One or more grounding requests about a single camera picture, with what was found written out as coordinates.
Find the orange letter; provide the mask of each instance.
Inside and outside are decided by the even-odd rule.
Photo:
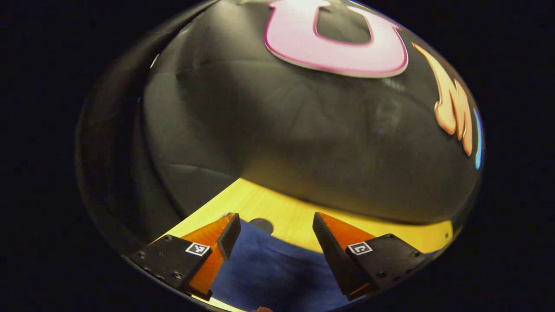
[[[412,45],[428,60],[436,76],[437,88],[440,91],[440,100],[434,107],[437,122],[448,134],[454,134],[457,129],[458,139],[462,139],[463,149],[470,156],[472,153],[472,117],[465,91],[456,79],[453,84],[449,74],[431,54],[416,43]]]

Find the blue fabric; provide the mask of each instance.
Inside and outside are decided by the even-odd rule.
[[[323,254],[288,244],[241,221],[213,297],[245,311],[323,312],[347,305]]]

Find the black background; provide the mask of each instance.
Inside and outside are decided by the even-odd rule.
[[[473,92],[485,127],[483,186],[468,223],[434,263],[357,311],[537,311],[546,308],[555,222],[552,184],[554,32],[550,2],[374,1],[436,48]],[[87,91],[144,33],[187,1],[13,1],[2,10],[4,240],[10,311],[196,311],[133,271],[89,220],[73,139]]]

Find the blue cloth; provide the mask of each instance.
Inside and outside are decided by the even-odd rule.
[[[323,312],[349,303],[323,254],[281,241],[241,221],[231,257],[212,284],[213,297],[245,311]]]

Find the pink letter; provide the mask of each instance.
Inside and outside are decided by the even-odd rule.
[[[366,19],[371,40],[353,44],[318,35],[316,23],[324,0],[279,0],[266,29],[266,46],[280,59],[319,71],[361,78],[392,77],[408,65],[407,49],[397,29],[386,19],[356,7],[351,11]]]

